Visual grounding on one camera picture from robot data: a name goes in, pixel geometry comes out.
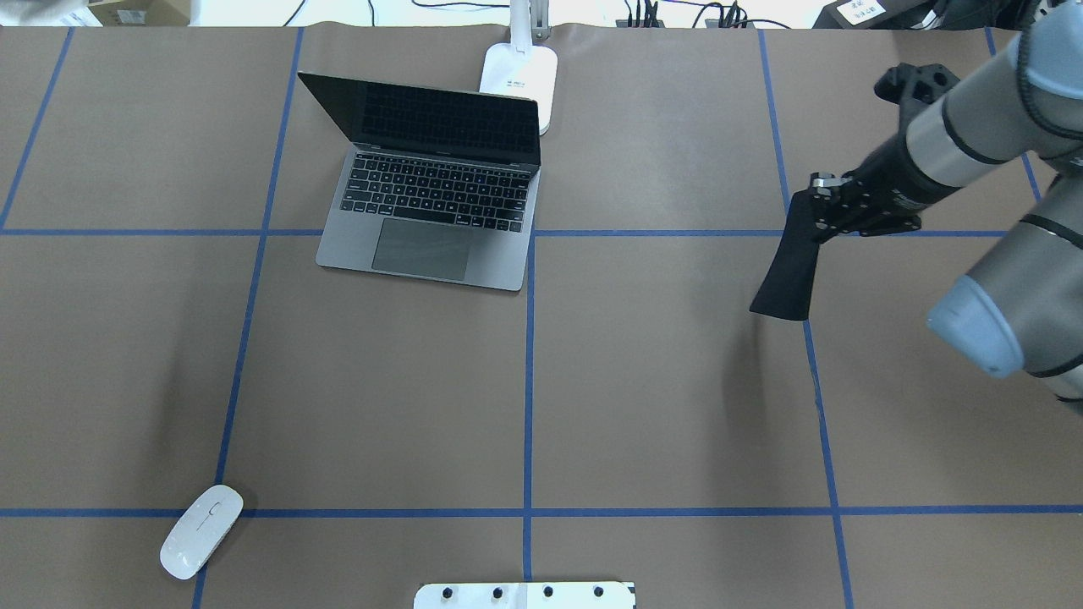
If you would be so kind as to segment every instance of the computer mouse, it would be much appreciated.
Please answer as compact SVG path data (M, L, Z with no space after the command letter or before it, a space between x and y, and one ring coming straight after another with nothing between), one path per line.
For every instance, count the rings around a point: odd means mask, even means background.
M192 504L161 544L158 557L170 575L191 579L207 562L240 516L245 501L225 484L207 489Z

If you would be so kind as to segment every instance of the open laptop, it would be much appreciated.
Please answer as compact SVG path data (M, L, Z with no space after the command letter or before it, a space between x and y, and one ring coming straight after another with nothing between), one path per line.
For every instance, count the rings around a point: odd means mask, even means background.
M298 76L354 145L317 264L522 288L542 166L536 102Z

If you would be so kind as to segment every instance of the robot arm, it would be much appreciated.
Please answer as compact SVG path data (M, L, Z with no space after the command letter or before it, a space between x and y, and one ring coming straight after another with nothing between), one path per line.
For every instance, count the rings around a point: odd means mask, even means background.
M852 232L913 231L922 210L1034 151L1057 170L1057 181L934 308L929 326L990 375L1025 370L1077 403L1083 403L1081 65L1083 0L1071 0L962 81L939 65L892 68L875 90L900 104L899 131L853 171L813 174L791 205L794 216L795 205L807 202L797 211L813 226L794 231L814 244ZM787 219L787 233L791 224L797 222ZM772 314L759 301L758 295L753 310Z

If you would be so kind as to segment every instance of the trackpad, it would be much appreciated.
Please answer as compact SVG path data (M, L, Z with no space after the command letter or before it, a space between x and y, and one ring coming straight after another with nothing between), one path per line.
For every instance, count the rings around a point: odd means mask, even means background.
M373 269L462 281L473 231L388 218L380 230Z

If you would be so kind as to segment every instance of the laptop keyboard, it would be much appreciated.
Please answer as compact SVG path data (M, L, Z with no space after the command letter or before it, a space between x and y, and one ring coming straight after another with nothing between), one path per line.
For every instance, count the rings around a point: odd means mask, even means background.
M521 233L531 174L360 153L341 209Z

